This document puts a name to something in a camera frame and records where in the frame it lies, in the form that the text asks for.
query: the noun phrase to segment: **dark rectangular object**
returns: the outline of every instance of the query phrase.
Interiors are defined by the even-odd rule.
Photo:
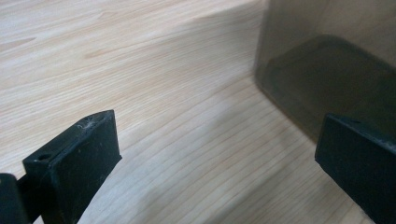
[[[45,195],[22,190],[24,199],[46,200],[45,223],[76,223],[120,159],[114,111],[90,115],[23,160],[27,189]]]
[[[375,223],[396,223],[395,139],[329,114],[315,159]]]
[[[0,202],[0,223],[28,223],[15,176],[0,174]]]

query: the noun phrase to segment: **black clamp jaw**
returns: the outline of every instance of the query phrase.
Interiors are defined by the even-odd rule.
[[[23,160],[18,181],[0,174],[0,223],[77,223],[121,160],[114,111],[90,115]]]
[[[395,138],[328,114],[315,160],[375,223],[396,223]]]

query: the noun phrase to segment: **light wooden surface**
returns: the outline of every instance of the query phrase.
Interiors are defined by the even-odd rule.
[[[79,223],[370,223],[253,82],[265,1],[1,1],[0,172],[116,111]]]

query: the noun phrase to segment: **hole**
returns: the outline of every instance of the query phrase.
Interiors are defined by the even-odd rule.
[[[43,155],[38,157],[38,160],[39,161],[46,161],[49,158],[50,158],[50,154],[43,154]]]

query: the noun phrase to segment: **wood grain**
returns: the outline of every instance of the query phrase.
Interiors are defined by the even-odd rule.
[[[266,1],[2,1],[0,172],[114,108],[123,160],[79,223],[369,223],[256,87]]]

